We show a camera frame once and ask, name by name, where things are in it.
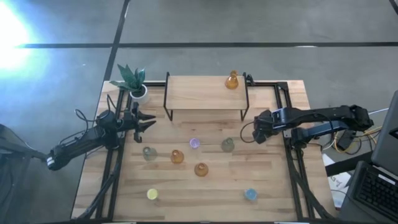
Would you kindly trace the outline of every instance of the keyboard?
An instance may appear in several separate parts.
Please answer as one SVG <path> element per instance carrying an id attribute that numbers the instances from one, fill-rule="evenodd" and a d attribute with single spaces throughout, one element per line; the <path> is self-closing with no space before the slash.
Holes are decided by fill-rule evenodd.
<path id="1" fill-rule="evenodd" d="M 367 167 L 355 199 L 398 222 L 398 186 L 396 180 L 374 167 Z"/>

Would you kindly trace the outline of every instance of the white paper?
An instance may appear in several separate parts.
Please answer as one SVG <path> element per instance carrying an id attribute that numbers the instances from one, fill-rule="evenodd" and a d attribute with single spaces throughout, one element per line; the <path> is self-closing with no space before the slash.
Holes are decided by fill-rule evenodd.
<path id="1" fill-rule="evenodd" d="M 326 154 L 322 154 L 322 159 L 325 166 L 335 163 Z M 336 208 L 341 208 L 341 205 L 343 204 L 346 195 L 341 192 L 347 193 L 348 187 L 345 186 L 348 183 L 350 177 L 351 176 L 347 172 L 328 177 L 329 186 L 330 189 L 332 190 L 331 196 L 333 197 L 333 201 L 335 203 Z"/>

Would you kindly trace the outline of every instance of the orange glass bottle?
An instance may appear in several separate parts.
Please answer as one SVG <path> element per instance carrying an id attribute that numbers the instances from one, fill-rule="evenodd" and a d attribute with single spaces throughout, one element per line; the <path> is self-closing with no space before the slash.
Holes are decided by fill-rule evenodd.
<path id="1" fill-rule="evenodd" d="M 238 87 L 238 72 L 236 70 L 232 70 L 231 73 L 229 74 L 229 77 L 225 81 L 225 86 L 229 88 L 230 90 L 234 90 Z"/>
<path id="2" fill-rule="evenodd" d="M 182 151 L 173 150 L 172 156 L 170 158 L 172 160 L 172 163 L 180 164 L 184 160 L 184 154 L 182 153 Z"/>
<path id="3" fill-rule="evenodd" d="M 195 166 L 195 174 L 199 177 L 204 177 L 209 173 L 209 167 L 204 163 L 199 163 Z"/>

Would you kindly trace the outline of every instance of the concrete floor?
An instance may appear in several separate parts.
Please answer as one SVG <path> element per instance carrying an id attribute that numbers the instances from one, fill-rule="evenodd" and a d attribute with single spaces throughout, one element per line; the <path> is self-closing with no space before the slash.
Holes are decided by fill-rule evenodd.
<path id="1" fill-rule="evenodd" d="M 38 151 L 92 118 L 111 49 L 10 49 L 7 43 L 112 43 L 123 0 L 0 2 L 0 123 Z M 122 43 L 130 42 L 385 42 L 398 41 L 398 15 L 388 0 L 133 0 Z M 116 64 L 146 67 L 147 80 L 172 75 L 226 75 L 304 80 L 312 108 L 389 106 L 398 89 L 397 47 L 119 49 Z M 373 116 L 376 126 L 385 113 Z M 335 160 L 346 156 L 328 150 Z M 50 172 L 34 161 L 13 223 L 68 220 L 83 158 Z"/>

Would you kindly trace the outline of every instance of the laptop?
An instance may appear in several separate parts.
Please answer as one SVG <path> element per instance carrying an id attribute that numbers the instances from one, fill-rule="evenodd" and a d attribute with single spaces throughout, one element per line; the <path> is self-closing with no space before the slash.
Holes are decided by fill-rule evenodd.
<path id="1" fill-rule="evenodd" d="M 339 218 L 398 223 L 398 91 L 392 97 L 371 160 L 373 164 L 357 164 Z"/>

